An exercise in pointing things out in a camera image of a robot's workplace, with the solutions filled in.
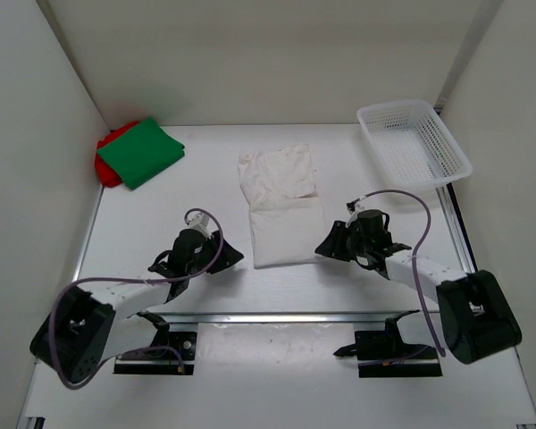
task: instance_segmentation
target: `mesh basket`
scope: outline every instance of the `mesh basket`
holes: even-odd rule
[[[465,153],[426,101],[362,107],[357,119],[388,187],[435,189],[473,172]]]

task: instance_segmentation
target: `folded towel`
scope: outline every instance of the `folded towel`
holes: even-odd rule
[[[179,161],[185,155],[184,148],[149,118],[97,153],[128,188],[135,189]]]
[[[308,145],[239,158],[256,268],[314,262],[325,239]]]

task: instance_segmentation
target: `purple cable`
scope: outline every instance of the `purple cable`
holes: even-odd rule
[[[371,362],[358,362],[357,366],[375,366],[375,365],[385,365],[385,364],[394,364],[396,362],[403,362],[404,360],[408,360],[411,358],[414,358],[417,355],[420,355],[425,350],[427,350],[429,346],[425,346],[419,350],[417,350],[415,353],[410,353],[407,356],[402,357],[394,357],[391,359],[384,359],[384,360],[373,360]]]
[[[218,228],[218,232],[219,232],[218,250],[216,250],[216,253],[214,254],[213,259],[211,259],[211,261],[202,270],[194,274],[184,275],[182,277],[172,277],[169,279],[129,279],[129,278],[121,278],[121,277],[87,277],[84,279],[78,279],[74,282],[71,282],[65,288],[63,288],[62,291],[55,298],[54,304],[52,305],[52,310],[50,311],[50,316],[49,316],[49,320],[47,324],[47,341],[48,341],[48,345],[50,348],[50,357],[52,359],[52,367],[57,372],[57,375],[60,378],[60,381],[65,387],[73,391],[76,391],[77,389],[81,389],[93,379],[93,377],[97,374],[97,371],[99,371],[99,369],[103,366],[105,362],[107,362],[107,360],[99,364],[99,366],[95,369],[95,371],[92,374],[90,374],[89,377],[83,380],[81,383],[74,384],[70,382],[70,380],[68,380],[68,378],[65,376],[62,370],[60,357],[57,354],[57,348],[55,346],[55,316],[57,314],[57,309],[60,306],[60,302],[62,301],[62,298],[70,289],[75,288],[76,286],[82,283],[117,282],[117,283],[128,283],[128,284],[166,284],[169,282],[183,282],[185,280],[193,279],[203,273],[206,273],[206,270],[208,270],[211,266],[213,266],[216,260],[221,255],[222,247],[224,246],[224,233],[222,232],[221,224],[216,220],[216,218],[212,214],[207,212],[206,210],[203,210],[202,208],[191,208],[190,210],[187,211],[187,213],[185,213],[185,219],[187,219],[188,215],[190,215],[191,213],[195,213],[195,212],[199,212],[199,213],[202,213],[203,215],[207,215],[208,217],[210,217],[211,220],[216,225],[216,227]],[[143,349],[136,349],[132,351],[139,351],[139,352],[140,351],[153,351],[157,349],[168,349],[171,353],[173,353],[179,360],[179,366],[184,371],[184,364],[182,362],[179,352],[170,346],[154,346],[154,347],[147,347]]]
[[[421,280],[419,279],[419,272],[417,270],[417,252],[419,251],[419,247],[423,244],[425,239],[427,238],[427,234],[429,233],[429,230],[431,229],[431,210],[429,209],[429,206],[427,206],[427,203],[425,203],[422,199],[417,197],[415,194],[412,194],[411,192],[407,192],[406,190],[399,190],[399,189],[383,189],[383,190],[376,190],[374,192],[371,192],[367,195],[365,195],[365,198],[372,197],[373,195],[378,194],[387,194],[387,193],[393,193],[393,194],[401,194],[401,195],[407,195],[408,197],[411,197],[415,199],[416,201],[423,206],[425,209],[425,212],[427,213],[427,225],[425,226],[425,231],[419,241],[417,241],[417,244],[415,244],[415,247],[413,248],[413,252],[411,254],[412,261],[411,266],[413,268],[413,277],[415,279],[415,287],[417,288],[417,295],[419,295],[419,302],[421,303],[421,310],[423,311],[423,315],[425,316],[425,322],[427,322],[427,326],[429,327],[429,331],[431,332],[432,340],[435,342],[435,347],[437,348],[437,351],[439,354],[443,357],[447,355],[447,352],[445,351],[445,348],[443,348],[440,344],[439,337],[437,337],[437,333],[435,332],[435,327],[432,324],[431,317],[429,316],[429,310],[427,310],[427,304],[425,302],[425,296],[423,295],[423,288],[421,287]]]

